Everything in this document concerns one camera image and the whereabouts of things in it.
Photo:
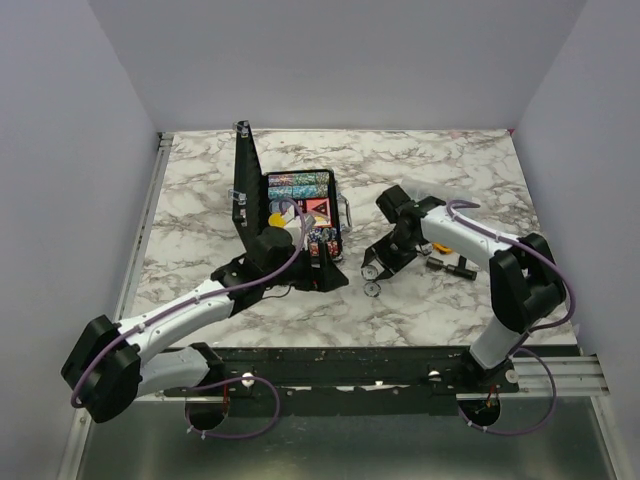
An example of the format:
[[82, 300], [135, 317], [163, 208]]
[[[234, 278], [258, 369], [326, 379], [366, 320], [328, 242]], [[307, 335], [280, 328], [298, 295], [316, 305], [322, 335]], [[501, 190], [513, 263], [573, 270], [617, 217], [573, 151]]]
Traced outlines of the white poker chip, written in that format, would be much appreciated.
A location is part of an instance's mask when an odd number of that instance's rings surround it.
[[364, 285], [363, 291], [368, 297], [378, 297], [381, 292], [381, 287], [376, 282], [368, 282]]
[[367, 281], [374, 281], [378, 276], [378, 270], [373, 265], [367, 265], [361, 269], [361, 275]]

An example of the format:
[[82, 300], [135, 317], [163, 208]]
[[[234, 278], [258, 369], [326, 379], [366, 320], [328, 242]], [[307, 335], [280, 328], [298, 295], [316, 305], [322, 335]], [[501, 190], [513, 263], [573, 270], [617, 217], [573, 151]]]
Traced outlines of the red playing card deck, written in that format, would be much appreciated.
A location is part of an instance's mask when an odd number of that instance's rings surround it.
[[314, 226], [318, 228], [332, 227], [331, 204], [328, 198], [305, 200], [306, 212], [314, 218]]

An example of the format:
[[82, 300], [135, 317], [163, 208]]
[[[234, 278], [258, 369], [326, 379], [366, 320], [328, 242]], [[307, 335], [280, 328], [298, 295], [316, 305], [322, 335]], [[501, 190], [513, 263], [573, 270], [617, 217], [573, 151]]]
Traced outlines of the black poker chip case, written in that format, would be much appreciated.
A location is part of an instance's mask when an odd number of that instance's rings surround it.
[[234, 124], [236, 134], [234, 182], [228, 196], [232, 221], [244, 244], [265, 228], [268, 218], [280, 213], [288, 222], [306, 212], [305, 200], [328, 198], [332, 227], [314, 227], [304, 239], [331, 243], [334, 261], [343, 258], [342, 235], [352, 227], [348, 200], [340, 193], [334, 172], [328, 168], [265, 171], [261, 167], [252, 128], [247, 120]]

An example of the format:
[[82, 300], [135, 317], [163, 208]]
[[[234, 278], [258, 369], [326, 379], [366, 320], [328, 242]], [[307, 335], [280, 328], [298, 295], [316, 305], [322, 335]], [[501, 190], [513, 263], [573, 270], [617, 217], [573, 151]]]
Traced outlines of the red triangle card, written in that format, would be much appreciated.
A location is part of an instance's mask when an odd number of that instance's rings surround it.
[[308, 199], [307, 211], [312, 215], [329, 217], [331, 213], [330, 202], [328, 198]]

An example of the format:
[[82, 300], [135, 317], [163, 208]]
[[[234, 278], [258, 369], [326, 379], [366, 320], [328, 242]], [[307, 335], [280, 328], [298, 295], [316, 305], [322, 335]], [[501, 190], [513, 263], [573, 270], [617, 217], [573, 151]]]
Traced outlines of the yellow round dealer chip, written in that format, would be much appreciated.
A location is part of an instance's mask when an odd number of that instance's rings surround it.
[[288, 221], [280, 214], [273, 213], [268, 218], [268, 224], [272, 227], [284, 228]]

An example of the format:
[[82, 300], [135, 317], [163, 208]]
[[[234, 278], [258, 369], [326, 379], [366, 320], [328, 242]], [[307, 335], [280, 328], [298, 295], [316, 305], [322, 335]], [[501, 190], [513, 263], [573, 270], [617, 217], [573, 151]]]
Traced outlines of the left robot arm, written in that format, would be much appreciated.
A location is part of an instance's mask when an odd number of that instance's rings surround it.
[[166, 348], [254, 306], [275, 286], [326, 293], [348, 283], [327, 245], [312, 255], [303, 240], [268, 227], [244, 254], [168, 304], [118, 322], [105, 315], [89, 321], [61, 368], [70, 403], [104, 423], [154, 391], [186, 387], [212, 394], [222, 380], [212, 355], [194, 347], [168, 354]]

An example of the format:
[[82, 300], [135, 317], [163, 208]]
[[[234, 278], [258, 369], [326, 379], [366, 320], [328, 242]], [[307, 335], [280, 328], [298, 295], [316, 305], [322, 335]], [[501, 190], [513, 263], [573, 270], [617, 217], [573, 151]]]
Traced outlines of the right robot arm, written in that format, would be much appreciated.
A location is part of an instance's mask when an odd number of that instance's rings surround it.
[[464, 215], [478, 205], [433, 196], [419, 201], [400, 186], [385, 190], [376, 205], [393, 230], [368, 247], [361, 275], [371, 288], [409, 265], [426, 245], [441, 244], [487, 272], [493, 317], [462, 355], [460, 379], [480, 392], [539, 321], [565, 302], [568, 293], [544, 237], [518, 237]]

